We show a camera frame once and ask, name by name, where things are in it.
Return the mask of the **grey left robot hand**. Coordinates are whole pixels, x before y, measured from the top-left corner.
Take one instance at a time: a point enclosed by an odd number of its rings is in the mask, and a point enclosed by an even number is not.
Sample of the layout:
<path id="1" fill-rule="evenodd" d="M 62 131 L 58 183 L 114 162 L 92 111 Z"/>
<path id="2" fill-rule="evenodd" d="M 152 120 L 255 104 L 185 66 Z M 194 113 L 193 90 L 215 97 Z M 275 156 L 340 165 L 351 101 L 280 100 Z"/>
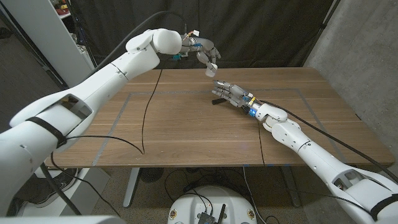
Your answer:
<path id="1" fill-rule="evenodd" d="M 221 58 L 221 54 L 212 41 L 200 37 L 188 37 L 187 35 L 182 35 L 181 38 L 181 54 L 195 53 L 198 61 L 206 65 L 216 65 L 216 61 Z"/>

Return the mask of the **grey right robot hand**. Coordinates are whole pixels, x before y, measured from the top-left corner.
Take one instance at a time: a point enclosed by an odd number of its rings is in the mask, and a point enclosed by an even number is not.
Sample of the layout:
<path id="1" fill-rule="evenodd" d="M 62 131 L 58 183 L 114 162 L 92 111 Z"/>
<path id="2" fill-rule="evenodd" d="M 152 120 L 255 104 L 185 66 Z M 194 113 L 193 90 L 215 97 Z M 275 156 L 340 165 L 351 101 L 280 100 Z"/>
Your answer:
<path id="1" fill-rule="evenodd" d="M 261 103 L 250 92 L 240 86 L 230 84 L 221 80 L 214 80 L 214 89 L 211 91 L 219 98 L 230 102 L 237 108 L 242 108 L 245 113 L 255 117 Z"/>

